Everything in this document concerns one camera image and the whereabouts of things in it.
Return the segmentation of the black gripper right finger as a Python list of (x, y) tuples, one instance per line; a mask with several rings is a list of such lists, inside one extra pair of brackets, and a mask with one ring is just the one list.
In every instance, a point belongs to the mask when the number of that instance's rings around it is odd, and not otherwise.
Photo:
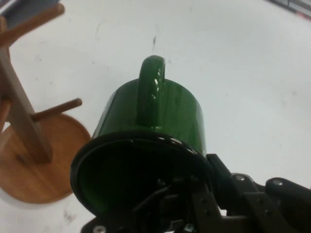
[(311, 231), (310, 189), (280, 177), (260, 185), (246, 174), (231, 173), (217, 154), (206, 159), (216, 201), (230, 216), (248, 216), (264, 233)]

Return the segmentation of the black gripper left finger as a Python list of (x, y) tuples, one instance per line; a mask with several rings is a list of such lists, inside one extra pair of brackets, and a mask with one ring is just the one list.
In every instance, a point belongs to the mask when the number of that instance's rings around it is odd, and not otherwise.
[(207, 184), (200, 180), (172, 183), (169, 194), (179, 197), (179, 207), (173, 212), (178, 219), (171, 221), (170, 233), (221, 233), (220, 211)]

